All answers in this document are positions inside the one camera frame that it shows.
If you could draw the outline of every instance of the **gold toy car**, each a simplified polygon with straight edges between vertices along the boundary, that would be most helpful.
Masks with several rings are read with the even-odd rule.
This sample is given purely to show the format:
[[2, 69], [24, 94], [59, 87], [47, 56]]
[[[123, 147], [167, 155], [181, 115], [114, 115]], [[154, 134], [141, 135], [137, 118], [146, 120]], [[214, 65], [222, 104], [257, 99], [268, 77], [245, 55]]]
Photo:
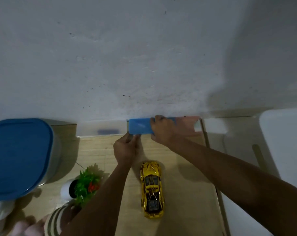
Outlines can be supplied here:
[[142, 199], [141, 206], [146, 218], [159, 218], [164, 214], [161, 168], [155, 161], [144, 162], [140, 169]]

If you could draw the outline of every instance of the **person's hand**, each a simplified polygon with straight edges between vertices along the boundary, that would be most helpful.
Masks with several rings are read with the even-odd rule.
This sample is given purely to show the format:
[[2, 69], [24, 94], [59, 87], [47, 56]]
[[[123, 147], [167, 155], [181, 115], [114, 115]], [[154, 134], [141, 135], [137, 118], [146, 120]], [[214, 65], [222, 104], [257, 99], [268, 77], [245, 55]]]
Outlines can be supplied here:
[[130, 135], [126, 133], [122, 138], [118, 139], [114, 144], [115, 158], [118, 164], [132, 165], [136, 156], [136, 147], [140, 135]]
[[168, 147], [172, 140], [178, 136], [175, 132], [175, 127], [173, 120], [167, 119], [162, 115], [156, 115], [155, 119], [151, 118], [151, 128], [154, 132], [154, 135], [151, 135], [151, 139]]

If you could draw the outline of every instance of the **blue container lid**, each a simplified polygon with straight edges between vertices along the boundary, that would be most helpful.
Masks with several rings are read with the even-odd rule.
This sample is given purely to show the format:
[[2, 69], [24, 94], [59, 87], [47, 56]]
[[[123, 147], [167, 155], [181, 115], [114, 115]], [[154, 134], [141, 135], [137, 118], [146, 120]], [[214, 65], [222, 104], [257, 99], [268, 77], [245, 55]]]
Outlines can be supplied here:
[[33, 190], [46, 174], [53, 131], [41, 119], [0, 121], [0, 200]]

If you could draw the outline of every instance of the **artificial plant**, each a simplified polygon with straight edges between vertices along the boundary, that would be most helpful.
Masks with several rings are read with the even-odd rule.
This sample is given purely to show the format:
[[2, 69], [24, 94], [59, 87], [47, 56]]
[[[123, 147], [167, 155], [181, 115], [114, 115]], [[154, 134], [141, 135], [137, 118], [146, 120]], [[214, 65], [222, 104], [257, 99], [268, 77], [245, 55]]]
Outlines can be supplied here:
[[84, 207], [99, 189], [101, 177], [93, 174], [88, 169], [80, 171], [80, 176], [75, 186], [76, 203]]

